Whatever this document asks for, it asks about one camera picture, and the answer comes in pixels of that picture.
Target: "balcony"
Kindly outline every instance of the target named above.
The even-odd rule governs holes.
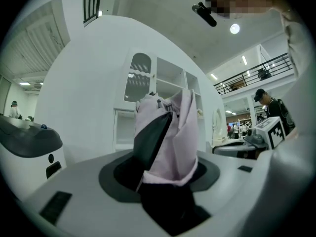
[[[260,86],[265,80],[266,83],[280,79],[283,75],[293,74],[293,66],[287,53],[280,55],[267,62],[259,64],[249,70],[228,78],[214,85],[220,95],[237,91],[253,84]]]

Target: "man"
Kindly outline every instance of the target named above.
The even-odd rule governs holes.
[[[285,134],[288,135],[290,132],[290,127],[287,125],[286,117],[281,111],[281,107],[277,99],[271,97],[267,92],[265,92],[263,89],[258,89],[256,91],[255,102],[258,102],[261,105],[267,106],[267,118],[270,117],[280,117],[283,123]]]
[[[258,120],[258,124],[261,123],[262,121],[265,120],[265,118],[262,116],[262,114],[260,114],[258,117],[257,117],[257,120]]]
[[[228,137],[229,139],[231,139],[231,136],[232,136],[232,128],[231,128],[231,126],[230,126],[228,123],[226,123],[226,126],[227,126],[227,137]]]
[[[247,131],[248,131],[248,126],[246,125],[246,123],[244,122],[243,123],[243,125],[242,125],[242,127],[241,127],[241,132],[242,132],[242,136],[246,136],[246,133],[247,133]]]
[[[11,104],[9,117],[14,119],[22,119],[22,115],[20,109],[18,108],[18,103],[16,101],[13,101]]]
[[[234,139],[235,140],[239,139],[237,122],[233,124],[233,131],[234,131]]]

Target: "railing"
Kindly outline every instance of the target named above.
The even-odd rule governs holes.
[[[285,53],[270,61],[264,62],[238,75],[228,78],[214,85],[220,95],[247,87],[256,82],[279,75],[293,68],[292,63]]]
[[[99,17],[100,0],[83,0],[83,23],[87,26]]]

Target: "white cabinet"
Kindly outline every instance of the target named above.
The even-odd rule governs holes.
[[[185,71],[178,66],[157,58],[156,93],[169,98],[186,88]]]
[[[118,79],[115,109],[133,111],[136,101],[156,92],[157,57],[131,48]]]
[[[203,110],[197,77],[153,54],[133,48],[122,68],[115,102],[114,152],[132,149],[135,102],[150,92],[169,98],[182,89],[193,89],[197,109]],[[198,118],[198,150],[205,151],[205,121]]]
[[[115,110],[113,151],[132,149],[135,133],[135,112]]]

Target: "white door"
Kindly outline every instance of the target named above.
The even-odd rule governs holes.
[[[157,57],[131,48],[123,65],[116,92],[115,108],[133,111],[136,101],[156,92]]]

